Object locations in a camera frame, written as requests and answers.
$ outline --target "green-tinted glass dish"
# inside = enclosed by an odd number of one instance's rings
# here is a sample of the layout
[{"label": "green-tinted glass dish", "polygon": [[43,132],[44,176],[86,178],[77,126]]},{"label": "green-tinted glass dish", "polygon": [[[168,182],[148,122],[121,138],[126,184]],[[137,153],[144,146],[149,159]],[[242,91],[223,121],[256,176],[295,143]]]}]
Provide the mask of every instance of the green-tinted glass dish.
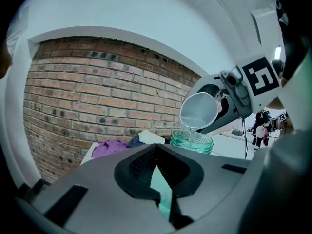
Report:
[{"label": "green-tinted glass dish", "polygon": [[209,154],[213,149],[214,141],[201,133],[193,132],[190,138],[189,131],[177,130],[173,132],[170,144],[187,150]]}]

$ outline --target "black slot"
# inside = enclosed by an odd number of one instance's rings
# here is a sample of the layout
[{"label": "black slot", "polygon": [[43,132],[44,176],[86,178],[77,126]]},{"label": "black slot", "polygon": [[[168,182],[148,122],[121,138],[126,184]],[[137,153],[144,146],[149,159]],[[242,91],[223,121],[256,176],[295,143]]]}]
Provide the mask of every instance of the black slot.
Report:
[{"label": "black slot", "polygon": [[85,187],[74,185],[44,216],[62,227],[87,191]]},{"label": "black slot", "polygon": [[244,174],[247,170],[246,167],[235,166],[235,165],[231,165],[231,164],[224,164],[222,166],[222,168],[229,170],[229,171],[232,171],[232,172],[240,173],[240,174]]}]

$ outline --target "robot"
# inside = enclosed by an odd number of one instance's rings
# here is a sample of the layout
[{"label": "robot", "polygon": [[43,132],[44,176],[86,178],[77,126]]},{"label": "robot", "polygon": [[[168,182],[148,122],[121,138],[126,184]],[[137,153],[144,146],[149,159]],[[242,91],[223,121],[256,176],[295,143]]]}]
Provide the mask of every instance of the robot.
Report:
[{"label": "robot", "polygon": [[[201,78],[186,98],[198,92],[222,95],[217,118],[199,130],[205,134],[258,112],[280,89],[272,65],[259,55]],[[307,198],[302,185],[312,158],[309,136],[311,130],[298,131],[277,140],[251,161],[167,144],[143,145],[84,163],[40,193],[32,205],[17,202],[47,233],[263,232],[276,226],[273,221],[288,219]],[[157,207],[159,192],[150,188],[156,165],[173,193],[169,221]]]}]

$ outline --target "gray plastic panel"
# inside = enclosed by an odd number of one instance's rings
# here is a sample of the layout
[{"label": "gray plastic panel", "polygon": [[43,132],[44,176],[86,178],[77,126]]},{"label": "gray plastic panel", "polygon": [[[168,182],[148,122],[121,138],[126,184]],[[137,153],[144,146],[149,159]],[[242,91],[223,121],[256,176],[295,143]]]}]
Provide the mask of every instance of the gray plastic panel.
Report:
[{"label": "gray plastic panel", "polygon": [[204,180],[197,191],[177,201],[183,215],[194,221],[218,205],[237,185],[243,174],[221,168],[224,164],[248,167],[250,161],[190,152],[171,146],[177,153],[193,159],[204,169]]},{"label": "gray plastic panel", "polygon": [[132,198],[115,182],[114,168],[122,159],[147,145],[90,160],[46,188],[33,206],[46,213],[73,185],[88,188],[64,225],[78,234],[169,233],[173,226],[154,201]]},{"label": "gray plastic panel", "polygon": [[221,201],[196,223],[190,224],[174,233],[239,233],[238,230],[241,217],[255,190],[255,187],[257,186],[268,150],[269,148],[262,148],[255,153],[244,176],[223,201]]}]

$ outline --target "cable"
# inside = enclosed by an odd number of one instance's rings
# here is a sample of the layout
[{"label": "cable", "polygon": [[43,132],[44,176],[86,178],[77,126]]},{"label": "cable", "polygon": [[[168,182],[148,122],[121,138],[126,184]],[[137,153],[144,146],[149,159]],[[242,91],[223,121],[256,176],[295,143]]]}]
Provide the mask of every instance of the cable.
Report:
[{"label": "cable", "polygon": [[245,159],[247,159],[248,146],[247,146],[247,134],[246,134],[245,119],[243,119],[243,121],[242,121],[242,128],[243,128],[243,136],[245,138]]}]

